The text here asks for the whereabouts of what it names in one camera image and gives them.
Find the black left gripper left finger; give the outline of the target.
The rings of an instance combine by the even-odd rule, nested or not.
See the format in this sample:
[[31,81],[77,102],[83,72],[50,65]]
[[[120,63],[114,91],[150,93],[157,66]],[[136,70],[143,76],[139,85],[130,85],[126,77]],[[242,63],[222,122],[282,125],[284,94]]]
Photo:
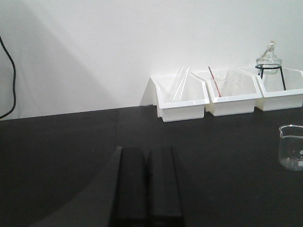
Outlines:
[[121,150],[110,225],[112,227],[148,226],[146,161],[140,148],[124,147]]

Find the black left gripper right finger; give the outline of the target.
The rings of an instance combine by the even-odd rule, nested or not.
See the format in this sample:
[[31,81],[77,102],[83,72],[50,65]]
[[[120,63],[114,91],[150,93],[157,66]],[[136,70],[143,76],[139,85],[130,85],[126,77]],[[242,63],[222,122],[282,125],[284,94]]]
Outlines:
[[183,227],[178,181],[172,147],[158,147],[149,152],[148,221],[151,227]]

